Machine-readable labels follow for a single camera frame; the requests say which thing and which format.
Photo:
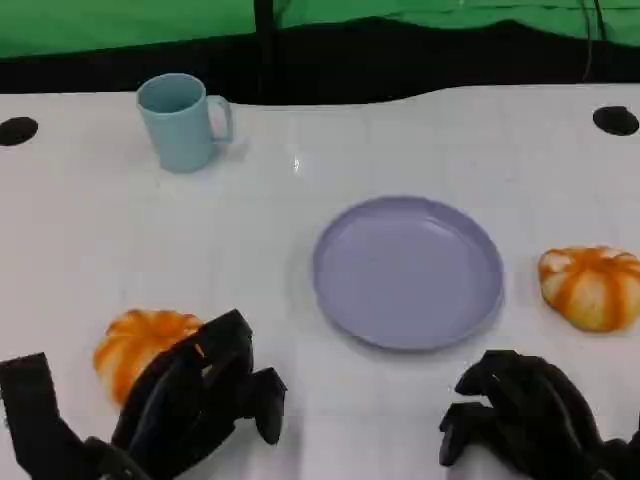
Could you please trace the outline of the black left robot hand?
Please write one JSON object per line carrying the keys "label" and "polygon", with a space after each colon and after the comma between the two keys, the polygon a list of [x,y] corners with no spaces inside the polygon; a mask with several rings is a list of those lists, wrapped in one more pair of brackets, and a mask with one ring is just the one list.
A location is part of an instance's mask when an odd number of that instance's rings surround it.
{"label": "black left robot hand", "polygon": [[272,368],[254,367],[253,332],[238,310],[205,323],[159,354],[135,381],[112,445],[126,479],[173,479],[254,421],[278,443],[287,388]]}

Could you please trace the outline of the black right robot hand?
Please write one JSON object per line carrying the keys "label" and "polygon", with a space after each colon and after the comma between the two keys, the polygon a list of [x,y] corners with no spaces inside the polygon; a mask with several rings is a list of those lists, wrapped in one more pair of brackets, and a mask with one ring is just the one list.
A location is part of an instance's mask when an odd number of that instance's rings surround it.
{"label": "black right robot hand", "polygon": [[531,479],[608,479],[604,442],[581,392],[556,366],[513,350],[488,350],[461,376],[455,392],[483,396],[453,403],[439,430],[439,463],[453,466],[481,445]]}

